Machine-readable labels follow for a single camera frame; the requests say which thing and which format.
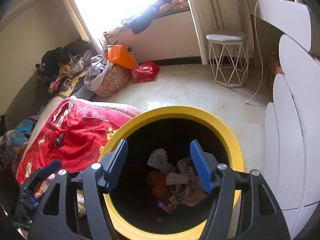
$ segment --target curtain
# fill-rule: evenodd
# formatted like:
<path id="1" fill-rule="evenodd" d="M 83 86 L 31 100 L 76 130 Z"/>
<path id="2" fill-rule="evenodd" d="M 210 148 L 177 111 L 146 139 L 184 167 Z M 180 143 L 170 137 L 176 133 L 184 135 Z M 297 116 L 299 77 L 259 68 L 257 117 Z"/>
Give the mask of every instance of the curtain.
<path id="1" fill-rule="evenodd" d="M 78 30 L 82 40 L 91 42 L 98 54 L 104 55 L 104 48 L 99 33 L 90 18 L 86 15 L 79 0 L 63 0 L 67 11 Z"/>
<path id="2" fill-rule="evenodd" d="M 195 24 L 203 65 L 209 62 L 209 46 L 206 35 L 215 29 L 240 30 L 249 36 L 249 58 L 254 57 L 254 39 L 251 16 L 247 0 L 188 0 Z M 215 46 L 218 54 L 221 47 Z M 236 57 L 236 49 L 229 48 L 231 56 Z"/>

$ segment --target silver screw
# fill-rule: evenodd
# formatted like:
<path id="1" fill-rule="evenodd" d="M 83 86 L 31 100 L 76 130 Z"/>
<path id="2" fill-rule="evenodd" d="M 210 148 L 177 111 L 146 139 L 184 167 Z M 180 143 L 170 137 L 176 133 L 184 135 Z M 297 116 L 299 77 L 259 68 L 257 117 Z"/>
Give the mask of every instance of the silver screw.
<path id="1" fill-rule="evenodd" d="M 224 163 L 220 163 L 220 164 L 218 164 L 218 168 L 220 170 L 225 170 L 227 168 L 227 165 L 225 165 Z"/>
<path id="2" fill-rule="evenodd" d="M 67 173 L 67 171 L 66 171 L 65 169 L 58 171 L 58 174 L 59 174 L 60 176 L 63 176 L 63 175 L 66 174 L 66 173 Z"/>
<path id="3" fill-rule="evenodd" d="M 252 170 L 252 171 L 251 171 L 251 174 L 252 174 L 253 176 L 259 176 L 259 175 L 260 175 L 260 171 L 258 171 L 258 170 Z"/>
<path id="4" fill-rule="evenodd" d="M 94 169 L 94 170 L 97 170 L 97 169 L 99 169 L 100 167 L 101 167 L 101 164 L 100 164 L 100 163 L 93 163 L 93 164 L 91 165 L 91 168 Z"/>

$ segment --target yellow ring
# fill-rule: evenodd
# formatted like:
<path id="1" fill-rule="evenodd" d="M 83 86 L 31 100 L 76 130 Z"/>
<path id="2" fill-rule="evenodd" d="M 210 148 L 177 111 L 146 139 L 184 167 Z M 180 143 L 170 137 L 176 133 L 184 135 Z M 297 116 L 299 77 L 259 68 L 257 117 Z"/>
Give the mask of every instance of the yellow ring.
<path id="1" fill-rule="evenodd" d="M 121 139 L 127 138 L 130 134 L 148 123 L 167 118 L 184 118 L 205 125 L 207 128 L 212 130 L 223 143 L 228 154 L 230 167 L 233 170 L 244 172 L 242 152 L 233 132 L 218 117 L 202 109 L 191 106 L 166 106 L 134 117 L 132 120 L 123 125 L 108 141 L 102 151 L 102 154 L 100 155 L 99 161 L 106 153 L 114 151 Z M 235 206 L 239 196 L 240 191 L 236 191 L 233 206 Z M 104 198 L 111 221 L 116 231 L 131 240 L 198 240 L 206 223 L 206 221 L 204 221 L 200 225 L 181 233 L 168 235 L 152 234 L 129 224 L 117 212 L 116 208 L 112 204 L 110 196 L 104 195 Z"/>

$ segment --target stool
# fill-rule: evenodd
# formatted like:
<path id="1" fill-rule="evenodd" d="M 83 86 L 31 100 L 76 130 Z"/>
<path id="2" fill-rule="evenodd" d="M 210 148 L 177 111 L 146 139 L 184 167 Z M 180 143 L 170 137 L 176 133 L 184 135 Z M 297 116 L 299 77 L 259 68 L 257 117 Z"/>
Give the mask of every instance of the stool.
<path id="1" fill-rule="evenodd" d="M 206 37 L 209 42 L 209 61 L 214 75 L 214 82 L 229 88 L 241 87 L 248 77 L 248 35 L 236 30 L 215 30 L 213 34 L 209 34 Z M 214 44 L 222 45 L 219 60 L 213 47 Z M 237 52 L 236 58 L 233 59 L 231 57 L 228 46 L 235 46 Z M 211 51 L 213 51 L 214 55 L 214 59 L 212 61 Z M 244 63 L 240 59 L 241 51 L 245 58 Z M 228 57 L 230 65 L 226 66 L 223 64 L 224 56 Z M 217 79 L 220 74 L 222 75 L 223 80 Z"/>

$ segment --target marble tile floor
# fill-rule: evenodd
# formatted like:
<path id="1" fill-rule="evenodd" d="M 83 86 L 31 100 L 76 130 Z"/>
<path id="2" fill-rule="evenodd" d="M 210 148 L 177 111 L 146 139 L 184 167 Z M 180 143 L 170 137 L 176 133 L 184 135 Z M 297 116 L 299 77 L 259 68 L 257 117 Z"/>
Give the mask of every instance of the marble tile floor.
<path id="1" fill-rule="evenodd" d="M 270 101 L 265 77 L 251 104 L 245 104 L 256 91 L 260 78 L 261 69 L 250 68 L 248 80 L 242 88 L 228 89 L 214 83 L 210 65 L 162 66 L 155 81 L 130 84 L 111 97 L 95 97 L 92 101 L 124 103 L 143 111 L 170 105 L 195 106 L 209 111 L 236 135 L 245 171 L 258 169 L 263 172 L 264 115 Z M 228 237 L 235 234 L 239 206 L 238 203 L 234 209 Z"/>

